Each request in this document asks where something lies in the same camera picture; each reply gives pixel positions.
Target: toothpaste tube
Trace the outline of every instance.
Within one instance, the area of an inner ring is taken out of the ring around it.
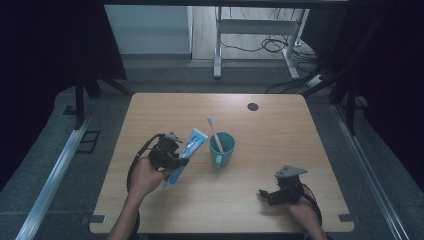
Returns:
[[[188,140],[187,145],[185,146],[183,151],[180,153],[179,158],[186,158],[190,160],[194,153],[197,151],[197,149],[202,146],[202,144],[206,141],[207,138],[208,136],[199,131],[197,128],[193,129],[190,135],[190,139]],[[175,169],[172,175],[169,177],[168,182],[165,182],[165,184],[163,185],[163,188],[168,189],[171,186],[175,185],[184,169],[184,166]]]

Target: white wall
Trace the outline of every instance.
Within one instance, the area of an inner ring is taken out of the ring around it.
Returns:
[[[105,5],[121,54],[190,54],[192,7]]]

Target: wooden table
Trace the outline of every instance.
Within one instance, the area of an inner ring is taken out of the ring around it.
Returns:
[[[256,103],[257,111],[247,105]],[[274,174],[284,165],[308,170],[300,180],[314,192],[328,232],[347,232],[353,222],[304,98],[300,95],[158,94],[133,96],[91,223],[94,233],[109,232],[122,209],[126,176],[141,146],[157,133],[187,141],[193,128],[211,136],[207,116],[217,131],[234,135],[230,165],[215,169],[209,139],[196,152],[177,184],[156,189],[140,208],[144,233],[302,232],[280,206],[269,206],[259,189],[278,190]]]

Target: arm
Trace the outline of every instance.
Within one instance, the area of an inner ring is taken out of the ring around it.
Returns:
[[[162,180],[167,179],[171,173],[171,169],[156,171],[148,158],[142,157],[139,159],[133,172],[131,187],[125,199],[124,207],[108,239],[128,239],[144,197],[155,190]]]
[[[304,187],[304,190],[306,194],[311,196],[307,188]],[[301,197],[295,204],[283,204],[283,208],[290,213],[312,240],[327,240],[312,204],[304,197]]]

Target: mug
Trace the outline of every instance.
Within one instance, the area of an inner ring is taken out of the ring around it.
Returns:
[[[227,132],[217,132],[219,141],[221,142],[223,153],[219,151],[215,137],[212,136],[209,141],[209,150],[211,152],[211,160],[216,168],[223,168],[230,163],[231,155],[233,155],[236,147],[236,140]]]

